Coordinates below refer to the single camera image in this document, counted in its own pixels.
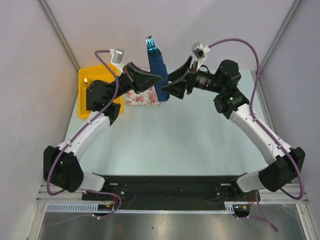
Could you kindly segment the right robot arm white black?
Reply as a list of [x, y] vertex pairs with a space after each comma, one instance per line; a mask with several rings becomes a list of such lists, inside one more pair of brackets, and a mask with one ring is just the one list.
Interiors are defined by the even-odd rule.
[[306, 157], [301, 147], [290, 146], [259, 118], [238, 88], [240, 79], [238, 63], [233, 60], [223, 60], [215, 73], [211, 73], [200, 70], [198, 63], [189, 57], [184, 65], [168, 75], [169, 84], [161, 88], [178, 99], [191, 94], [194, 88], [216, 93], [213, 100], [216, 111], [239, 127], [260, 151], [268, 166], [232, 181], [230, 194], [237, 201], [242, 201], [253, 190], [282, 190], [298, 177]]

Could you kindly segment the dark blue paper napkin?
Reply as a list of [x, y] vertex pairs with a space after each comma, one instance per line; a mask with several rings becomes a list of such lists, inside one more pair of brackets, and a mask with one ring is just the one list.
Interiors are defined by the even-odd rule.
[[167, 67], [164, 63], [163, 56], [161, 51], [156, 49], [147, 50], [148, 62], [150, 72], [154, 75], [159, 75], [163, 79], [154, 85], [157, 99], [159, 102], [166, 102], [169, 100], [170, 95], [162, 91], [162, 87], [166, 86], [169, 83]]

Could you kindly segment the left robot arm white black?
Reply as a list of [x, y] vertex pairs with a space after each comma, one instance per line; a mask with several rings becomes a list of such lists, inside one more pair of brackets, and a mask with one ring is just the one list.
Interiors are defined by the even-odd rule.
[[61, 191], [90, 191], [100, 200], [110, 196], [105, 178], [84, 172], [80, 160], [95, 139], [115, 122], [121, 105], [114, 100], [133, 90], [142, 93], [163, 80], [163, 77], [143, 70], [132, 62], [126, 64], [120, 76], [112, 82], [95, 79], [85, 91], [86, 107], [91, 111], [85, 122], [71, 137], [58, 146], [48, 146], [43, 152], [43, 178], [47, 193], [55, 185]]

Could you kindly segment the blue metal fork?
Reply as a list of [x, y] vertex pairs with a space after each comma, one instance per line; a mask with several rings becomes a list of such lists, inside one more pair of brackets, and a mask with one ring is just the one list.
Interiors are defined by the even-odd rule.
[[150, 53], [156, 52], [157, 47], [156, 47], [154, 38], [151, 35], [148, 35], [145, 37], [145, 40], [146, 40], [147, 51]]

